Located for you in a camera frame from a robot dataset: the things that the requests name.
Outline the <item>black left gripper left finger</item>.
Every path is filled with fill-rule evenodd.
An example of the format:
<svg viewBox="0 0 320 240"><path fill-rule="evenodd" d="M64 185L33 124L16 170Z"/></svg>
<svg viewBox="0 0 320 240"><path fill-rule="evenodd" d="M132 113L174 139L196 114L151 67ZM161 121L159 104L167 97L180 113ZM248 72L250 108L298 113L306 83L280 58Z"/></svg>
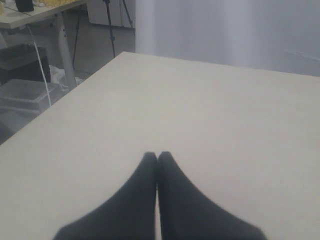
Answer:
<svg viewBox="0 0 320 240"><path fill-rule="evenodd" d="M106 202L62 227L56 240L153 240L157 157L146 152L126 183Z"/></svg>

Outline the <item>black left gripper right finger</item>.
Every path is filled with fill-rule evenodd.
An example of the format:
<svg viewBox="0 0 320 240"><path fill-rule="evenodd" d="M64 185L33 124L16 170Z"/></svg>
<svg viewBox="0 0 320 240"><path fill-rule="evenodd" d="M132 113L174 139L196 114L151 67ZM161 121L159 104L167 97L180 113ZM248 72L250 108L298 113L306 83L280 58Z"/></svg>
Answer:
<svg viewBox="0 0 320 240"><path fill-rule="evenodd" d="M158 157L158 204L164 240L265 240L256 226L206 197L168 151Z"/></svg>

